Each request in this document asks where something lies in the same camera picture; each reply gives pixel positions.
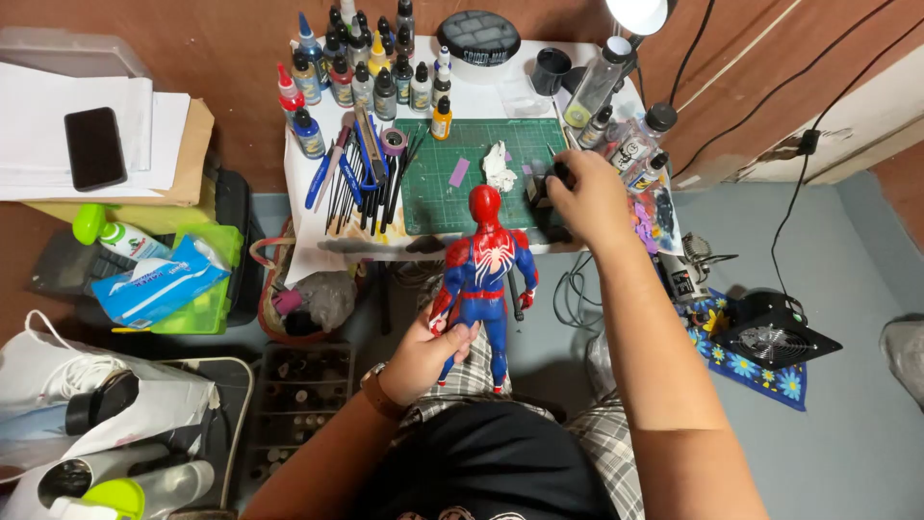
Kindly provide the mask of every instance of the blue floral cloth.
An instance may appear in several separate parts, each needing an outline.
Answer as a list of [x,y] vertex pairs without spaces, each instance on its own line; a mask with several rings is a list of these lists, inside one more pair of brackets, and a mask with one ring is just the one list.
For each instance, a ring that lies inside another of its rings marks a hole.
[[[709,360],[709,369],[799,412],[805,412],[809,380],[806,364],[765,370],[747,358],[716,345],[711,338],[729,327],[728,298],[718,291],[710,291],[712,298],[691,305],[694,311],[708,314],[709,319],[702,325],[694,325],[690,319],[687,328],[696,351]],[[680,316],[689,317],[686,307],[676,305],[675,309]]]

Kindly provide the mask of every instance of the green plastic box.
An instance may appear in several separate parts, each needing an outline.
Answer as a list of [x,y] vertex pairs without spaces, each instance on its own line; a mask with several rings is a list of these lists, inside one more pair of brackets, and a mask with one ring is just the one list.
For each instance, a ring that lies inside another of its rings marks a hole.
[[[231,266],[240,264],[240,247],[244,237],[234,226],[218,224],[184,224],[176,228],[173,247],[177,247],[187,234],[196,235]],[[151,326],[155,334],[224,334],[231,299],[227,297],[229,278],[218,282],[192,302],[180,307],[172,315]]]

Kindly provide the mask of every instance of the black shirt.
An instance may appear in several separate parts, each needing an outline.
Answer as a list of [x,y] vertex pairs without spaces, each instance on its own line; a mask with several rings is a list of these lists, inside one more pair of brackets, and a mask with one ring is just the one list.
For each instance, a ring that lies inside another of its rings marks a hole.
[[474,520],[619,518],[578,440],[514,402],[460,405],[421,425],[385,456],[351,515],[437,520],[450,509]]

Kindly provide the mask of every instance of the brown leather watch strap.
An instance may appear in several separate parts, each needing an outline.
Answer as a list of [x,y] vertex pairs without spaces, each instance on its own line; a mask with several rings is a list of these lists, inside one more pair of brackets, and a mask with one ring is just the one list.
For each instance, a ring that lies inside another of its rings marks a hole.
[[369,400],[372,407],[378,410],[380,414],[397,422],[404,419],[408,407],[401,406],[385,395],[382,385],[379,384],[378,374],[369,375],[369,378],[362,383],[362,391],[366,394],[366,399]]

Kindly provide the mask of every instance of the cutting mat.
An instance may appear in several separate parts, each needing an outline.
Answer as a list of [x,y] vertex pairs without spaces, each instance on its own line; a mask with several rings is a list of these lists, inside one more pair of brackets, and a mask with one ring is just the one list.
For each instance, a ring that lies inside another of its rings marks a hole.
[[[420,126],[427,130],[429,120],[397,119],[395,128],[408,137]],[[501,193],[501,224],[508,229],[532,228],[561,224],[551,209],[530,210],[526,200],[524,170],[526,165],[533,174],[544,174],[552,165],[550,144],[557,152],[565,149],[565,136],[558,120],[542,119],[453,119],[449,137],[437,141],[428,134],[401,181],[401,198],[404,201],[405,231],[408,235],[438,233],[471,233],[475,223],[468,213],[468,192],[484,183],[481,159],[491,146],[504,141],[510,160],[507,167],[517,174],[514,189]],[[465,178],[457,188],[449,178],[459,158],[469,161]]]

